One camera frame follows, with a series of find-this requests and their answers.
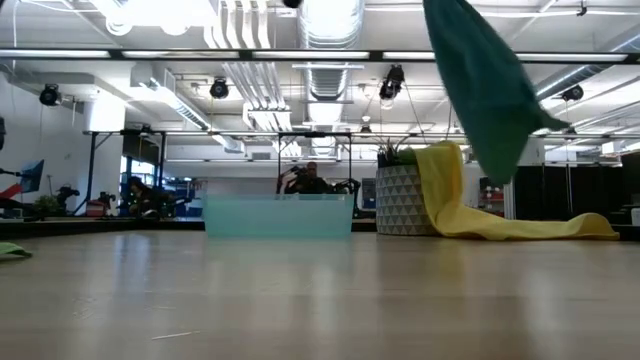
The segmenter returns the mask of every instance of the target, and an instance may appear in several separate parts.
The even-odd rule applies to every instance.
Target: green towel
[[[516,55],[465,0],[423,0],[436,63],[478,163],[495,183],[515,174],[529,134],[569,124],[538,104]]]
[[[12,243],[0,243],[0,255],[18,255],[24,257],[32,256],[30,252]]]

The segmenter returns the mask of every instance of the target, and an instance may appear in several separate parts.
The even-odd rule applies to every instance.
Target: translucent plastic bin
[[[208,195],[210,238],[348,238],[353,195]]]

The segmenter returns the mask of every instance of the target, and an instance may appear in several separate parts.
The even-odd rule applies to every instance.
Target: white patterned planter
[[[376,226],[385,235],[432,235],[418,167],[392,166],[376,173]]]

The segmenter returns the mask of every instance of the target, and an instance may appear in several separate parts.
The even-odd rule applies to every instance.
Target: yellow cloth
[[[465,206],[462,201],[462,155],[458,145],[443,141],[415,150],[424,203],[431,224],[446,237],[488,240],[617,240],[609,222],[583,214],[567,222],[506,220]]]

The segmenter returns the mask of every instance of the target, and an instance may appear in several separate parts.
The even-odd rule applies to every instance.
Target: wooden floor
[[[202,232],[19,243],[36,255],[0,261],[1,359],[640,357],[633,243]]]

